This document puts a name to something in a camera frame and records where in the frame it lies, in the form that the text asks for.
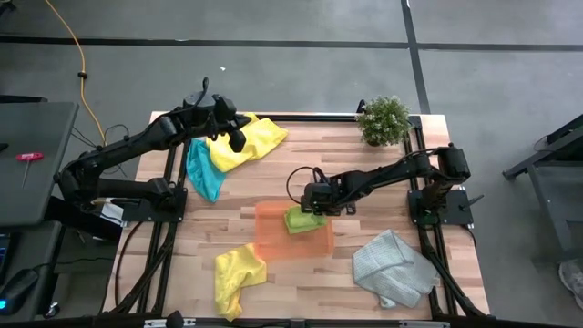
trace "shoe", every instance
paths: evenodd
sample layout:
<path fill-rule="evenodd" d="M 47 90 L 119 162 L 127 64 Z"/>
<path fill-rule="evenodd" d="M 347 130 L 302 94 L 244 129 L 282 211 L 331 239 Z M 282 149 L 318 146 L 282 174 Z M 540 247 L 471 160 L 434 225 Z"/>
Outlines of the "shoe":
<path fill-rule="evenodd" d="M 583 270 L 580 260 L 565 261 L 558 265 L 558 277 L 575 296 L 575 302 L 583 310 Z"/>

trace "blue cloth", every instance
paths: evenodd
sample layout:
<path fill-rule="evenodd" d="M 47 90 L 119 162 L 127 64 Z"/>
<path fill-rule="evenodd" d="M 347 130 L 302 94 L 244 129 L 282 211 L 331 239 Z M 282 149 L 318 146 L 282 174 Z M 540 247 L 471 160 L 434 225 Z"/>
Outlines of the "blue cloth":
<path fill-rule="evenodd" d="M 212 164 L 207 145 L 193 139 L 190 142 L 189 157 L 186 161 L 186 171 L 189 179 L 200 196 L 210 202 L 217 201 L 220 195 L 220 186 L 227 177 Z"/>

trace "plant pot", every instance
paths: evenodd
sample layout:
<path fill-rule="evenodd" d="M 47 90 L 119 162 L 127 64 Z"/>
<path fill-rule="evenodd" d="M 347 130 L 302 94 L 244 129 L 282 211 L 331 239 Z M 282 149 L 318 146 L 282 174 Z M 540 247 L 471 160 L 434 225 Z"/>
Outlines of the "plant pot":
<path fill-rule="evenodd" d="M 381 146 L 381 144 L 376 142 L 376 141 L 366 140 L 366 143 L 369 144 L 369 146 L 373 146 L 373 147 Z"/>

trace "gray towel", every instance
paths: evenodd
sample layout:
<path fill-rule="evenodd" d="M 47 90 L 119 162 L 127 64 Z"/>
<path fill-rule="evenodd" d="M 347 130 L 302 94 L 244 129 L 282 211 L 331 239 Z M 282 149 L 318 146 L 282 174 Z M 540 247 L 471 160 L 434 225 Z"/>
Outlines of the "gray towel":
<path fill-rule="evenodd" d="M 439 283 L 434 265 L 390 230 L 354 254 L 353 275 L 357 285 L 379 295 L 384 308 L 413 308 Z"/>

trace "computer mouse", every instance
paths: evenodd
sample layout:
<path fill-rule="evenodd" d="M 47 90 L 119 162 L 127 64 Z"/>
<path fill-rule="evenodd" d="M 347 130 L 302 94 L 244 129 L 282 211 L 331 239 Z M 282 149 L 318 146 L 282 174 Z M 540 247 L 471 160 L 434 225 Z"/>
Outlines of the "computer mouse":
<path fill-rule="evenodd" d="M 37 280 L 38 273 L 34 269 L 23 269 L 10 278 L 0 291 L 0 315 L 17 313 Z"/>

